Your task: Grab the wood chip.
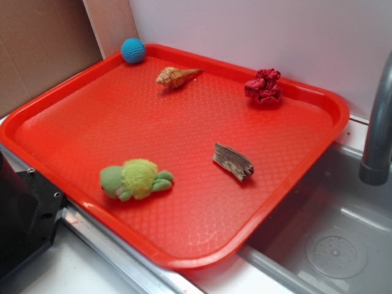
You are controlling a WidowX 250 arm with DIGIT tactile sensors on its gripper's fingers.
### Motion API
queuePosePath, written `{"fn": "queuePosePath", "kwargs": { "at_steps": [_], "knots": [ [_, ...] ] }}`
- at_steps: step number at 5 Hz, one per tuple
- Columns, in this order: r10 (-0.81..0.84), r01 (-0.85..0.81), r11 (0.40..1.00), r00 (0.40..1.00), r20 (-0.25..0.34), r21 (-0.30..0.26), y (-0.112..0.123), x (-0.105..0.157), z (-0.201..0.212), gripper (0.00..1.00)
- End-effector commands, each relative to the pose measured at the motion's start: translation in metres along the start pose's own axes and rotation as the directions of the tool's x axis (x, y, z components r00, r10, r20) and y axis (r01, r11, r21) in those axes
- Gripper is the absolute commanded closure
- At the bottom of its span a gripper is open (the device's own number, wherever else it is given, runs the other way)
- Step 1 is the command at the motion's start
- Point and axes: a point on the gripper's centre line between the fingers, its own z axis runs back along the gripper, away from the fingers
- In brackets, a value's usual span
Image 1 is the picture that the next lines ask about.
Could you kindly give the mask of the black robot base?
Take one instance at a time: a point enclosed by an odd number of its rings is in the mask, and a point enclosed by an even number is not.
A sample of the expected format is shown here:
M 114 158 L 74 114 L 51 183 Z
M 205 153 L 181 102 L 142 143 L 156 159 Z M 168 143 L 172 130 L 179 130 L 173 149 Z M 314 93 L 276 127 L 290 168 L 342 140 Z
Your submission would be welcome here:
M 16 172 L 1 155 L 1 281 L 51 247 L 64 201 L 41 173 Z

